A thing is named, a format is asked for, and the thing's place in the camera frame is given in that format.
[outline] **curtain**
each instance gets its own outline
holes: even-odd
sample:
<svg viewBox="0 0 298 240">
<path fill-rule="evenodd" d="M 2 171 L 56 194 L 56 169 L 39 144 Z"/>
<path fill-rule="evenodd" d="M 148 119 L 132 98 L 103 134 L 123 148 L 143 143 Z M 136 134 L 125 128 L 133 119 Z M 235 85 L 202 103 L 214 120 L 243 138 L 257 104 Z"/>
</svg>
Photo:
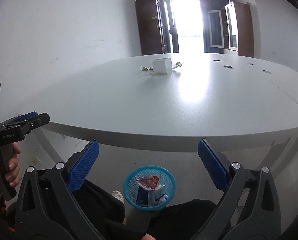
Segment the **curtain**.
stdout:
<svg viewBox="0 0 298 240">
<path fill-rule="evenodd" d="M 203 23 L 203 45 L 204 51 L 209 53 L 224 53 L 223 48 L 210 47 L 210 37 L 209 37 L 209 23 L 208 23 L 208 13 L 211 10 L 220 10 L 225 5 L 229 3 L 229 0 L 199 0 L 202 14 Z"/>
</svg>

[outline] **finger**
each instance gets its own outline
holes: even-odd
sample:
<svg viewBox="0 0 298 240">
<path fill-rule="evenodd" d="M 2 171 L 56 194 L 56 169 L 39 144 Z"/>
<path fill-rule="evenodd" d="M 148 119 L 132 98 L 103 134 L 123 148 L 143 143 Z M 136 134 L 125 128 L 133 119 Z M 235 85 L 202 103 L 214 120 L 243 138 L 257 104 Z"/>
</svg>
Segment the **finger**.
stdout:
<svg viewBox="0 0 298 240">
<path fill-rule="evenodd" d="M 17 185 L 19 185 L 20 182 L 20 175 L 18 175 L 13 181 L 10 181 L 10 187 L 16 187 Z"/>
<path fill-rule="evenodd" d="M 21 153 L 21 150 L 20 150 L 17 143 L 13 143 L 13 153 L 15 153 L 15 154 L 20 154 Z"/>
<path fill-rule="evenodd" d="M 9 164 L 10 171 L 15 169 L 19 164 L 18 154 L 13 154 L 8 164 Z"/>
<path fill-rule="evenodd" d="M 156 240 L 156 239 L 150 236 L 149 234 L 146 234 L 141 240 Z"/>
<path fill-rule="evenodd" d="M 19 175 L 19 171 L 20 171 L 20 167 L 16 166 L 16 168 L 13 171 L 9 171 L 6 175 L 5 175 L 5 179 L 7 181 L 13 181 L 16 179 L 16 177 Z"/>
</svg>

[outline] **white table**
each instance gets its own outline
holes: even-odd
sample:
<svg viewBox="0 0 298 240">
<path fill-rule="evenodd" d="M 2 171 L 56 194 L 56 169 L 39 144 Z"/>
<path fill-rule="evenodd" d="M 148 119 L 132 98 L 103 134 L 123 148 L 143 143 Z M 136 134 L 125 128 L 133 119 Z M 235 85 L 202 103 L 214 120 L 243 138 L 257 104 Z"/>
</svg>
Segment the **white table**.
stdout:
<svg viewBox="0 0 298 240">
<path fill-rule="evenodd" d="M 140 70 L 162 57 L 183 65 L 166 75 Z M 195 152 L 207 138 L 218 151 L 255 148 L 298 135 L 298 73 L 236 55 L 140 56 L 56 84 L 21 113 L 31 111 L 50 115 L 46 129 L 119 147 Z"/>
</svg>

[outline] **silver pivot bolt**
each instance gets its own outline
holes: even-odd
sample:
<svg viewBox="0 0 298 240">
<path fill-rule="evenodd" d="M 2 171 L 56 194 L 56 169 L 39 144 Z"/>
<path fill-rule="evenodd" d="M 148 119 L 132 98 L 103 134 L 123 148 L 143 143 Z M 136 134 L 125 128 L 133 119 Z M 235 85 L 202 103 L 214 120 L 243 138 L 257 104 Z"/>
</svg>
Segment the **silver pivot bolt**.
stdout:
<svg viewBox="0 0 298 240">
<path fill-rule="evenodd" d="M 32 166 L 27 168 L 27 172 L 33 172 L 34 168 Z"/>
<path fill-rule="evenodd" d="M 64 163 L 57 163 L 57 164 L 55 165 L 55 167 L 56 167 L 57 169 L 62 169 L 62 168 L 64 167 Z"/>
<path fill-rule="evenodd" d="M 262 168 L 262 171 L 265 172 L 265 173 L 268 173 L 269 172 L 269 169 L 267 167 L 263 167 Z"/>
<path fill-rule="evenodd" d="M 232 164 L 234 169 L 240 169 L 240 164 L 239 163 L 233 163 Z"/>
</svg>

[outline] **sneaker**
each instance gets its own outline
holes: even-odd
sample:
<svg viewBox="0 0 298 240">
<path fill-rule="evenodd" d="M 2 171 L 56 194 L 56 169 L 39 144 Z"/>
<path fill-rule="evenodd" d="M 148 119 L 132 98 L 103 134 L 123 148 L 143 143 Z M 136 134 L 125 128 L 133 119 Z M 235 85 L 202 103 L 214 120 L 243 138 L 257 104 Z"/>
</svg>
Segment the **sneaker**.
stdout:
<svg viewBox="0 0 298 240">
<path fill-rule="evenodd" d="M 120 191 L 114 190 L 113 192 L 111 192 L 111 195 L 125 204 L 125 199 L 123 198 L 123 195 Z"/>
</svg>

